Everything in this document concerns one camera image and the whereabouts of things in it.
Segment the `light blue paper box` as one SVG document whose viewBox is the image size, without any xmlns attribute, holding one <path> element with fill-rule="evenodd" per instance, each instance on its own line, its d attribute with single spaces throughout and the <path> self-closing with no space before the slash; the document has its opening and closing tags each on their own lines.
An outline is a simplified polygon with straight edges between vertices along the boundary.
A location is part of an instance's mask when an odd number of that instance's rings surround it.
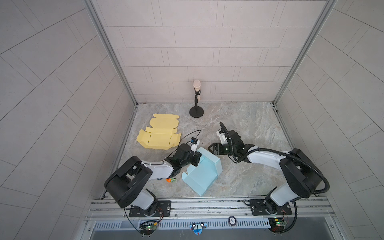
<svg viewBox="0 0 384 240">
<path fill-rule="evenodd" d="M 198 148 L 201 153 L 197 167 L 190 165 L 182 173 L 182 180 L 199 196 L 202 196 L 222 173 L 221 159 L 204 148 Z"/>
</svg>

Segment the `yellow paper box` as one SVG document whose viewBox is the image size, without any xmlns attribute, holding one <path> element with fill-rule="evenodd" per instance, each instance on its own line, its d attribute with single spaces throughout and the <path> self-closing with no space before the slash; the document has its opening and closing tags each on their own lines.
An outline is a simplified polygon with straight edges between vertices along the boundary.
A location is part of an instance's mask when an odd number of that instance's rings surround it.
<svg viewBox="0 0 384 240">
<path fill-rule="evenodd" d="M 176 147 L 181 140 L 181 134 L 177 133 L 179 118 L 178 115 L 153 114 L 150 127 L 140 130 L 137 142 L 146 149 L 169 150 Z"/>
</svg>

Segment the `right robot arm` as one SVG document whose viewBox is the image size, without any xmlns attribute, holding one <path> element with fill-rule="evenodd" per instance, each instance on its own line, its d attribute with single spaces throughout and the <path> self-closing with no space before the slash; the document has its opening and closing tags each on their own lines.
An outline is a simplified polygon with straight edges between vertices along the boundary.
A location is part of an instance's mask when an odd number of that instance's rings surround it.
<svg viewBox="0 0 384 240">
<path fill-rule="evenodd" d="M 270 215 L 279 213 L 288 202 L 307 199 L 330 188 L 322 172 L 299 149 L 281 152 L 244 144 L 236 131 L 228 131 L 225 127 L 219 129 L 217 135 L 220 142 L 208 147 L 212 154 L 227 155 L 236 164 L 262 164 L 283 172 L 286 183 L 273 189 L 261 204 Z"/>
</svg>

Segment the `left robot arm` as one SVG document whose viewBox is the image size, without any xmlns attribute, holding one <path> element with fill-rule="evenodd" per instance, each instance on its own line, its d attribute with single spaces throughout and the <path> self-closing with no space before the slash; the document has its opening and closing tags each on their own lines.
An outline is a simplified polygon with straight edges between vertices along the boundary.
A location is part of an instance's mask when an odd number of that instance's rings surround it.
<svg viewBox="0 0 384 240">
<path fill-rule="evenodd" d="M 133 156 L 107 178 L 104 187 L 121 208 L 132 205 L 152 215 L 159 201 L 145 185 L 149 180 L 171 179 L 185 166 L 197 167 L 202 156 L 197 146 L 197 143 L 181 144 L 172 157 L 160 162 L 141 161 Z"/>
</svg>

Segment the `orange green small toy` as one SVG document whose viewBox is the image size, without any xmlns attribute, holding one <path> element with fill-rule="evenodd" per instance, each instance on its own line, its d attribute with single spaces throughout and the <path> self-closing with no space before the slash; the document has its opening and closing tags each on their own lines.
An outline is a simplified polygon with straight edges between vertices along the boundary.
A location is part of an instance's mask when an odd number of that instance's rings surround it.
<svg viewBox="0 0 384 240">
<path fill-rule="evenodd" d="M 173 177 L 173 178 L 166 179 L 166 181 L 168 183 L 175 183 L 177 181 L 177 179 L 175 177 Z"/>
</svg>

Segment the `beige microphone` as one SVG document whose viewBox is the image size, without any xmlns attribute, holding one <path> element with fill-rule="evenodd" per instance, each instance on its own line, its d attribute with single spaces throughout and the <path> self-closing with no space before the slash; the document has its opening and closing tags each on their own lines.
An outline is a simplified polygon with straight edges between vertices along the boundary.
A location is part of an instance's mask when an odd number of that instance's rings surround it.
<svg viewBox="0 0 384 240">
<path fill-rule="evenodd" d="M 193 87 L 195 90 L 195 97 L 198 101 L 201 100 L 201 82 L 200 80 L 194 80 Z"/>
</svg>

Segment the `round black badge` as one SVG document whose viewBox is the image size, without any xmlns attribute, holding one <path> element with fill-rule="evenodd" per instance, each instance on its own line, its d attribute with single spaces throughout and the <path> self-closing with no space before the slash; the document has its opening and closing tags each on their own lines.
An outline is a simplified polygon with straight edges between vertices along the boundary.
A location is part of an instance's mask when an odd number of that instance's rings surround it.
<svg viewBox="0 0 384 240">
<path fill-rule="evenodd" d="M 231 227 L 234 227 L 237 225 L 237 219 L 234 216 L 230 216 L 228 218 L 228 223 Z"/>
</svg>

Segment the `blue sticker marker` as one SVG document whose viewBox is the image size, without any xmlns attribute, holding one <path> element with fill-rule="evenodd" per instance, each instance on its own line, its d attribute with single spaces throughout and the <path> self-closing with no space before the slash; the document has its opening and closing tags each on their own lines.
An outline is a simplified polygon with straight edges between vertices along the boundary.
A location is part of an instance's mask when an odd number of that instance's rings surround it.
<svg viewBox="0 0 384 240">
<path fill-rule="evenodd" d="M 202 231 L 206 228 L 206 223 L 192 223 L 190 225 L 190 230 L 192 230 L 197 236 L 201 235 Z"/>
</svg>

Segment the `left circuit board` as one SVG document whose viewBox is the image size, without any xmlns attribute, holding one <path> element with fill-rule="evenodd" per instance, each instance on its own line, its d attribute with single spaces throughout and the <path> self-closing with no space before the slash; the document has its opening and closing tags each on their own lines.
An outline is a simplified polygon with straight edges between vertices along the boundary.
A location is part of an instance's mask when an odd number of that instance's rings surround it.
<svg viewBox="0 0 384 240">
<path fill-rule="evenodd" d="M 155 231 L 158 227 L 157 221 L 146 221 L 140 224 L 141 231 Z"/>
</svg>

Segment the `circuit board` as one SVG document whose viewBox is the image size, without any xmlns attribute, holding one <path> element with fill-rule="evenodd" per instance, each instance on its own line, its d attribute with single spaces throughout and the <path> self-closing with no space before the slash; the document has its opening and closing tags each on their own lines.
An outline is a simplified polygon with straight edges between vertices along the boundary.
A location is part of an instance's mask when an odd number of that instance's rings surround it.
<svg viewBox="0 0 384 240">
<path fill-rule="evenodd" d="M 285 229 L 287 223 L 282 218 L 269 218 L 269 224 L 271 232 L 281 232 Z"/>
<path fill-rule="evenodd" d="M 146 221 L 140 224 L 141 231 L 155 231 L 158 227 L 157 221 Z"/>
</svg>

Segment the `right circuit board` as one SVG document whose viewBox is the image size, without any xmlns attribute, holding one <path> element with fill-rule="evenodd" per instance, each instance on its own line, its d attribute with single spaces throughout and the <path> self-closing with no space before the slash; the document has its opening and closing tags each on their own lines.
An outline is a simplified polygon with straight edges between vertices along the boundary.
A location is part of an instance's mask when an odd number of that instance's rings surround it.
<svg viewBox="0 0 384 240">
<path fill-rule="evenodd" d="M 271 232 L 281 232 L 285 229 L 287 223 L 282 218 L 269 218 L 269 224 Z"/>
</svg>

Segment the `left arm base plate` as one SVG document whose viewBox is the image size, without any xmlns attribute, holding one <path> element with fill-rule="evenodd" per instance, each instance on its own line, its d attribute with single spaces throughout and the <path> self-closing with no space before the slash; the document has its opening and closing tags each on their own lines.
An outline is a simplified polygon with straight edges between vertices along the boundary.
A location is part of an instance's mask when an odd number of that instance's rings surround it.
<svg viewBox="0 0 384 240">
<path fill-rule="evenodd" d="M 155 201 L 146 210 L 139 206 L 131 206 L 129 217 L 130 218 L 159 218 L 169 217 L 171 211 L 171 201 Z"/>
</svg>

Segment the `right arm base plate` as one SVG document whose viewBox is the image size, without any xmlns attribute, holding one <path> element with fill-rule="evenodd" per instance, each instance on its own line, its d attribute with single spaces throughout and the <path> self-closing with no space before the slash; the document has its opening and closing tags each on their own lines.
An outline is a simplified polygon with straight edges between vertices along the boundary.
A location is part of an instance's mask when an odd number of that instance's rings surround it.
<svg viewBox="0 0 384 240">
<path fill-rule="evenodd" d="M 278 206 L 275 202 L 263 199 L 251 199 L 248 205 L 253 216 L 283 216 L 292 215 L 292 208 L 289 203 Z"/>
</svg>

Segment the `aluminium mounting rail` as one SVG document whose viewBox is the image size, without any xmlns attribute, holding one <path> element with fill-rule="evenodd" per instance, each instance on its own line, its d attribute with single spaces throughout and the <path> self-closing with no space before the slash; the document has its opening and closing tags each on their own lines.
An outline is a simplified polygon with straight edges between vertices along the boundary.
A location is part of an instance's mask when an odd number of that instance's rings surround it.
<svg viewBox="0 0 384 240">
<path fill-rule="evenodd" d="M 171 198 L 159 199 L 155 213 L 145 215 L 138 207 L 121 208 L 113 199 L 94 200 L 85 215 L 86 220 L 149 220 L 159 219 L 227 219 L 239 218 L 274 218 L 274 217 L 327 217 L 335 212 L 327 197 L 310 197 L 287 203 L 279 207 L 278 212 L 269 214 L 263 205 L 264 199 L 257 197 L 232 198 Z"/>
</svg>

